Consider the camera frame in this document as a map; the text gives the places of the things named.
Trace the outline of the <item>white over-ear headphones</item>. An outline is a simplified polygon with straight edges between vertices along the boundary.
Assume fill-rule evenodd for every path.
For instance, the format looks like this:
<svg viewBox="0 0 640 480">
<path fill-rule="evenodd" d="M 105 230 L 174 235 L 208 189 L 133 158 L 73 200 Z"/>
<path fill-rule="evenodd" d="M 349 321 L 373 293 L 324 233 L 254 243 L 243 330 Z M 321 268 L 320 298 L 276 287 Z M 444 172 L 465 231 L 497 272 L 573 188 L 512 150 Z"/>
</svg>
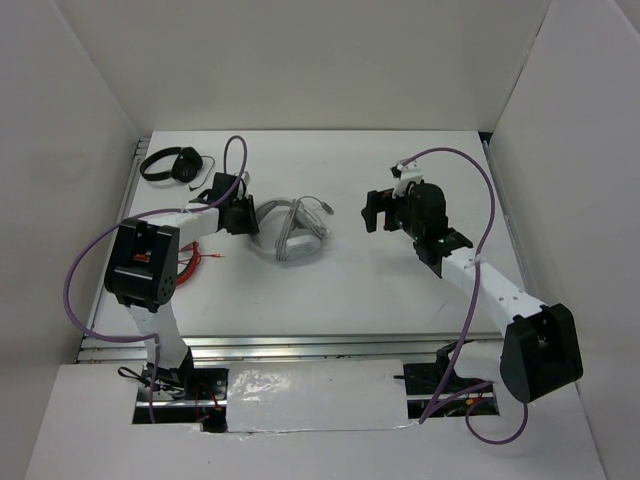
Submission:
<svg viewBox="0 0 640 480">
<path fill-rule="evenodd" d="M 255 208 L 258 224 L 277 208 L 287 208 L 278 237 L 272 247 L 263 245 L 260 232 L 250 236 L 250 245 L 262 257 L 273 257 L 276 262 L 297 262 L 318 252 L 331 231 L 318 214 L 305 204 L 305 200 L 317 202 L 328 215 L 334 209 L 316 196 L 304 195 L 298 198 L 273 198 Z"/>
</svg>

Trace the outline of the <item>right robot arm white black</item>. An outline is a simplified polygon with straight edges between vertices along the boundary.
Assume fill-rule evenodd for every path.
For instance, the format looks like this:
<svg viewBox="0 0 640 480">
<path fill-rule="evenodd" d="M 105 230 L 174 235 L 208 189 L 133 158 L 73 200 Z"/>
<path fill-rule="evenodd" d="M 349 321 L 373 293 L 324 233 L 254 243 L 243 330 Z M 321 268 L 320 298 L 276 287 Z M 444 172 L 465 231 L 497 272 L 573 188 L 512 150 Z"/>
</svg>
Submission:
<svg viewBox="0 0 640 480">
<path fill-rule="evenodd" d="M 411 181 L 401 195 L 393 189 L 367 193 L 361 211 L 366 230 L 404 231 L 419 260 L 436 276 L 476 295 L 503 337 L 500 380 L 522 403 L 530 403 L 582 378 L 581 352 L 573 314 L 562 303 L 545 305 L 479 258 L 480 249 L 448 224 L 440 187 Z"/>
</svg>

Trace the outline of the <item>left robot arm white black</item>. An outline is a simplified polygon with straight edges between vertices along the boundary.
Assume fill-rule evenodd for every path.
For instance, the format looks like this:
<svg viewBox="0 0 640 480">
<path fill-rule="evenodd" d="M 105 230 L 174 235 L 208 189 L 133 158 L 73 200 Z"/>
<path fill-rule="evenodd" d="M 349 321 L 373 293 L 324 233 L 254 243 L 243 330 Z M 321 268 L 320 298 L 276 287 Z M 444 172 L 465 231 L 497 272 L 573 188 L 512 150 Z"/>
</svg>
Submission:
<svg viewBox="0 0 640 480">
<path fill-rule="evenodd" d="M 133 318 L 145 338 L 147 375 L 156 386 L 182 399 L 196 387 L 191 349 L 183 340 L 171 305 L 179 283 L 180 250 L 225 231 L 258 231 L 250 177 L 217 173 L 212 187 L 186 207 L 147 220 L 128 218 L 117 231 L 105 275 L 105 288 Z"/>
</svg>

